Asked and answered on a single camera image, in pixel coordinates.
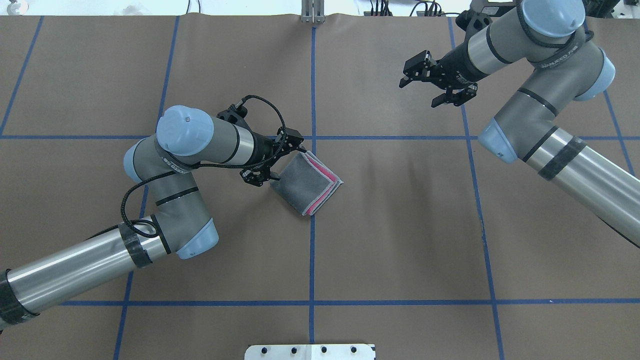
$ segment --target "blue plastic cover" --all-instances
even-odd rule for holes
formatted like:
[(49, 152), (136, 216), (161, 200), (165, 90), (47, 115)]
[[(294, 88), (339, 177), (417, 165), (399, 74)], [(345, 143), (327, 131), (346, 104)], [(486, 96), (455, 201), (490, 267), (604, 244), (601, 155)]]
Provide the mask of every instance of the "blue plastic cover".
[(507, 164), (518, 159), (518, 155), (515, 150), (513, 150), (513, 146), (511, 146), (507, 136), (504, 134), (495, 119), (491, 119), (489, 125), (487, 125), (483, 132), (478, 136), (478, 141)]
[(602, 64), (602, 70), (600, 71), (600, 75), (593, 85), (584, 92), (584, 94), (580, 96), (576, 96), (573, 100), (577, 101), (585, 101), (593, 99), (596, 95), (606, 90), (609, 85), (613, 82), (613, 79), (616, 77), (616, 67), (613, 65), (611, 60), (607, 57), (604, 50), (602, 51), (602, 56), (604, 56), (604, 62)]
[(571, 35), (585, 16), (582, 0), (523, 0), (522, 13), (533, 30), (552, 38)]
[(219, 239), (216, 226), (213, 225), (213, 219), (209, 219), (209, 222), (175, 253), (183, 260), (190, 259), (216, 246)]
[(124, 154), (124, 159), (122, 160), (124, 172), (126, 172), (127, 175), (137, 183), (142, 182), (142, 179), (140, 179), (140, 176), (138, 176), (138, 174), (136, 173), (136, 168), (133, 167), (133, 155), (136, 152), (138, 144), (142, 142), (142, 140), (138, 141), (136, 145), (133, 145), (129, 150), (127, 150), (127, 152)]
[(195, 155), (213, 138), (213, 120), (200, 109), (175, 105), (158, 120), (156, 138), (160, 146), (172, 154)]

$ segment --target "folded towel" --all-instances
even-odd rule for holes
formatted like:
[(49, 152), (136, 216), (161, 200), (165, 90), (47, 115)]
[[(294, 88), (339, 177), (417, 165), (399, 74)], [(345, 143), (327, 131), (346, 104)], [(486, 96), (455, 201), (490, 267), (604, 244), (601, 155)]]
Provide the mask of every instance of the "folded towel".
[(343, 184), (316, 155), (299, 152), (271, 187), (302, 215), (313, 215)]

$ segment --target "white floor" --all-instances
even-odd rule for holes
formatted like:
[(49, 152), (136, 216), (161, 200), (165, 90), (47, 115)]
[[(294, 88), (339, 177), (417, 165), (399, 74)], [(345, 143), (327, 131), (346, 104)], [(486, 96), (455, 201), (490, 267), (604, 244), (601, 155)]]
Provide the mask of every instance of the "white floor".
[[(181, 15), (187, 12), (189, 0), (26, 0), (29, 9), (26, 15)], [(0, 15), (7, 15), (0, 0)], [(409, 16), (415, 4), (414, 0), (391, 0), (389, 8), (394, 16)], [(440, 0), (444, 12), (461, 12), (468, 9), (470, 0)], [(299, 14), (301, 0), (200, 0), (201, 12), (209, 15), (278, 15), (284, 13)], [(368, 0), (326, 0), (324, 12), (363, 15), (371, 9)], [(198, 1), (191, 0), (189, 12), (198, 12)], [(638, 6), (616, 6), (615, 17), (638, 18)]]

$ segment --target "silver cylinder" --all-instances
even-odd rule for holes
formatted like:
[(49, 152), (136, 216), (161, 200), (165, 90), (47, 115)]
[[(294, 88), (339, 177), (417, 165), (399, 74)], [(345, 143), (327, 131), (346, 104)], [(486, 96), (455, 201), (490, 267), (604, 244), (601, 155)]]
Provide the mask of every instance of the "silver cylinder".
[[(556, 130), (527, 164), (540, 171), (572, 138), (566, 131)], [(550, 181), (640, 244), (640, 180), (587, 146)]]
[[(136, 227), (146, 233), (153, 232), (153, 228), (145, 224)], [(152, 261), (166, 255), (159, 236), (139, 238)], [(7, 278), (22, 306), (39, 313), (135, 268), (120, 231), (115, 229), (13, 269)], [(0, 329), (7, 326), (0, 320)]]

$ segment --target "robotic arm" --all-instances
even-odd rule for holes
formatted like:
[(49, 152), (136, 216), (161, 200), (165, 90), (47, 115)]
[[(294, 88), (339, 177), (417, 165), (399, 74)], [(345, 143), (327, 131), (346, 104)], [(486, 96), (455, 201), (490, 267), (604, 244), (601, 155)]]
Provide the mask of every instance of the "robotic arm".
[[(278, 179), (271, 171), (278, 159), (306, 151), (301, 146), (304, 137), (284, 122), (274, 140), (252, 131), (244, 121), (243, 105), (249, 98), (265, 101), (249, 95), (216, 118), (186, 106), (168, 108), (156, 134), (140, 140), (124, 157), (127, 175), (138, 182), (123, 200), (125, 221), (61, 252), (5, 271), (0, 276), (0, 330), (172, 252), (188, 259), (214, 247), (218, 233), (191, 171), (205, 166), (238, 168), (246, 183), (261, 186)], [(131, 222), (124, 214), (126, 198), (145, 183), (157, 200), (157, 213)]]
[(476, 96), (479, 80), (526, 58), (533, 74), (479, 142), (506, 163), (520, 158), (640, 247), (640, 181), (553, 123), (569, 102), (592, 99), (615, 75), (584, 19), (579, 0), (520, 0), (493, 23), (470, 10), (456, 19), (467, 31), (464, 43), (437, 61), (429, 51), (409, 59), (400, 87), (434, 83), (445, 93), (432, 107), (461, 106)]

